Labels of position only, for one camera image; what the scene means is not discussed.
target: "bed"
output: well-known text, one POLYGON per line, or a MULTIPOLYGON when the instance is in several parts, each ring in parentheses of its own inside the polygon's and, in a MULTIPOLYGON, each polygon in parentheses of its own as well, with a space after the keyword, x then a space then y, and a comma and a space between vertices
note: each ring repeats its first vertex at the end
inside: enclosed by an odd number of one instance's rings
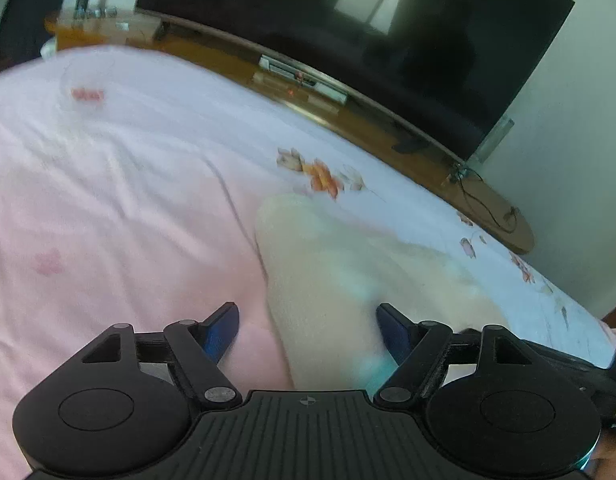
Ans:
POLYGON ((173 57, 70 51, 0 75, 0 480, 29 471, 10 429, 16 403, 116 322, 152 332, 234 301, 224 373, 244 393, 292 388, 254 235, 261 203, 288 192, 453 257, 517 336, 610 362, 603 323, 318 124, 173 57), (293 171, 299 155, 334 189, 293 171))

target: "cable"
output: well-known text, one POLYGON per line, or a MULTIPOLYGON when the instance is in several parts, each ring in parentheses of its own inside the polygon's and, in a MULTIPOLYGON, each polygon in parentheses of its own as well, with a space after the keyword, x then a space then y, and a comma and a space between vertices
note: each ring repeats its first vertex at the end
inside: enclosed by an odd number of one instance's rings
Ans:
MULTIPOLYGON (((482 176, 477 173, 475 170, 471 169, 471 168, 466 168, 466 170, 472 171, 478 178, 479 180, 481 180, 483 182, 482 176)), ((495 222, 495 225, 501 229, 502 231, 504 231, 507 234, 512 234, 515 232, 515 230, 517 229, 517 210, 514 207, 510 208, 510 212, 506 213, 504 215, 504 219, 506 219, 506 216, 511 215, 514 216, 515 218, 515 225, 512 228, 507 228, 504 227, 503 225, 501 225, 497 219, 495 218, 495 215, 492 214, 492 211, 490 211, 490 209, 488 208, 487 205, 485 205, 485 203, 482 202, 482 200, 480 200, 479 198, 477 198, 475 195, 473 195, 472 193, 466 191, 466 188, 464 187, 464 177, 462 177, 459 173, 458 173, 458 181, 459 181, 459 186, 462 188, 462 192, 464 194, 464 197, 466 198, 466 203, 468 204, 468 207, 470 207, 470 209, 472 210, 472 212, 476 215, 476 216, 480 216, 472 207, 472 205, 470 204, 468 197, 472 198, 473 200, 475 200, 476 202, 478 202, 479 204, 481 204, 483 206, 483 208, 488 212, 488 214, 490 215, 490 218, 492 218, 492 221, 495 222)))

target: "black chair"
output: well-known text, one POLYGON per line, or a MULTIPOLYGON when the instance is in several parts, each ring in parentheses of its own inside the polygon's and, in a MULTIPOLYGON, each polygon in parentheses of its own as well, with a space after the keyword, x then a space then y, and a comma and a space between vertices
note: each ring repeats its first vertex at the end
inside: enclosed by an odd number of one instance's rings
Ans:
POLYGON ((64 0, 8 0, 0 19, 0 71, 40 57, 51 38, 44 27, 48 14, 59 12, 64 0))

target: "television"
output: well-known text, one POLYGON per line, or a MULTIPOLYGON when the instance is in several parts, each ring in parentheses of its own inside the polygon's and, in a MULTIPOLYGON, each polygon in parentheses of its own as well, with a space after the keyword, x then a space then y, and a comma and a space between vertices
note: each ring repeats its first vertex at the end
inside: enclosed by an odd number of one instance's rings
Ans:
POLYGON ((572 0, 137 0, 317 78, 467 160, 572 0))

